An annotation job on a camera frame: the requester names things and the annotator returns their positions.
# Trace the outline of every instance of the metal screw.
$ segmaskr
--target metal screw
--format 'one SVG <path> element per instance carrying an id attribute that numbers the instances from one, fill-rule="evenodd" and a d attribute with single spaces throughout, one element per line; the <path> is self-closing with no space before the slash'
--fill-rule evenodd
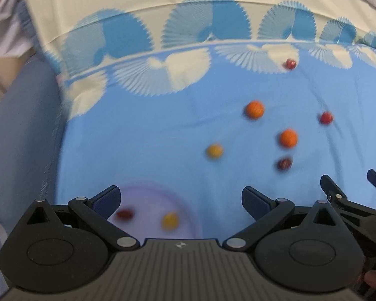
<path id="1" fill-rule="evenodd" d="M 137 240 L 130 236 L 123 236 L 122 238 L 117 239 L 117 244 L 120 247 L 129 248 L 134 246 L 137 243 Z"/>
<path id="2" fill-rule="evenodd" d="M 235 248 L 235 249 L 242 248 L 247 244 L 246 241 L 241 238 L 231 238 L 231 239 L 228 239 L 226 243 L 230 248 Z"/>

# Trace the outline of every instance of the ball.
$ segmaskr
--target ball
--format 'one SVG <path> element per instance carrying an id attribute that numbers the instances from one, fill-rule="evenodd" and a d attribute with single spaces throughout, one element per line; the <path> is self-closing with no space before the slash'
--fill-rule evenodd
<path id="1" fill-rule="evenodd" d="M 161 227 L 164 230 L 172 231 L 179 226 L 179 216 L 176 212 L 172 211 L 167 213 L 161 219 Z"/>
<path id="2" fill-rule="evenodd" d="M 214 143 L 206 149 L 206 152 L 211 159 L 218 159 L 223 155 L 224 150 L 219 143 Z"/>
<path id="3" fill-rule="evenodd" d="M 285 159 L 280 159 L 277 162 L 277 168 L 280 171 L 288 170 L 289 168 L 291 168 L 291 165 L 292 165 L 292 158 L 291 157 L 286 157 Z"/>
<path id="4" fill-rule="evenodd" d="M 297 62 L 295 60 L 287 59 L 287 61 L 286 61 L 286 68 L 288 70 L 293 70 L 296 67 L 297 67 Z"/>
<path id="5" fill-rule="evenodd" d="M 265 107 L 260 101 L 252 101 L 246 106 L 245 113 L 251 119 L 259 119 L 265 113 Z"/>
<path id="6" fill-rule="evenodd" d="M 298 135 L 293 129 L 287 129 L 280 135 L 280 144 L 286 148 L 293 148 L 298 143 Z"/>
<path id="7" fill-rule="evenodd" d="M 324 125 L 329 125 L 333 120 L 334 117 L 330 112 L 324 112 L 319 119 L 320 123 Z"/>
<path id="8" fill-rule="evenodd" d="M 131 220 L 134 215 L 135 211 L 133 208 L 122 208 L 116 213 L 117 217 L 123 221 L 129 221 Z"/>

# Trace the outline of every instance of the dark red ball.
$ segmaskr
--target dark red ball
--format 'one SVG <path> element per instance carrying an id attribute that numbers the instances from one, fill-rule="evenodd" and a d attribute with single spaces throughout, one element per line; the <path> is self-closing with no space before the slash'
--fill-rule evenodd
<path id="1" fill-rule="evenodd" d="M 291 165 L 292 165 L 292 158 L 291 157 L 286 157 L 285 159 L 280 159 L 277 162 L 277 168 L 280 171 L 288 170 L 289 168 L 291 168 Z"/>
<path id="2" fill-rule="evenodd" d="M 324 125 L 329 125 L 333 120 L 334 117 L 330 112 L 324 112 L 320 117 L 320 123 Z"/>
<path id="3" fill-rule="evenodd" d="M 132 208 L 122 208 L 117 211 L 117 217 L 123 221 L 129 221 L 133 219 L 135 211 Z"/>
<path id="4" fill-rule="evenodd" d="M 295 67 L 297 67 L 297 62 L 295 60 L 292 60 L 292 59 L 287 59 L 286 68 L 288 70 L 293 70 L 293 69 L 295 69 Z"/>

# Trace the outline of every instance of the yellow ball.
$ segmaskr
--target yellow ball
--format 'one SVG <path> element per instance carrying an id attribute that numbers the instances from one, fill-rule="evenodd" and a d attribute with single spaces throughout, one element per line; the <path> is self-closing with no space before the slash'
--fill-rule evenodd
<path id="1" fill-rule="evenodd" d="M 207 154 L 211 159 L 218 159 L 223 155 L 223 146 L 218 143 L 214 143 L 207 148 Z"/>
<path id="2" fill-rule="evenodd" d="M 167 231 L 175 230 L 179 225 L 179 216 L 176 212 L 172 211 L 163 216 L 161 226 Z"/>

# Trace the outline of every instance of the bed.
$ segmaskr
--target bed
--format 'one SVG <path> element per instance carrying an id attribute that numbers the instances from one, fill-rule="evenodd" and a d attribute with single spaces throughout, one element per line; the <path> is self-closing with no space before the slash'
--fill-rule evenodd
<path id="1" fill-rule="evenodd" d="M 50 64 L 45 80 L 58 99 L 41 125 L 51 138 L 40 142 L 50 150 L 36 169 L 46 175 L 40 197 L 64 204 L 117 185 L 121 208 L 136 214 L 109 220 L 141 242 L 224 240 L 253 221 L 243 187 L 306 206 L 324 198 L 324 174 L 376 208 L 366 179 L 376 171 L 376 8 L 368 1 L 25 2 L 41 50 L 34 62 Z M 42 101 L 45 85 L 36 82 Z M 253 100 L 265 107 L 255 121 L 243 113 Z M 330 125 L 319 122 L 325 111 Z M 278 143 L 288 128 L 298 134 L 291 149 Z M 219 159 L 206 155 L 213 143 L 223 146 Z M 292 167 L 279 171 L 284 157 Z M 161 228 L 167 212 L 180 216 L 173 231 Z"/>

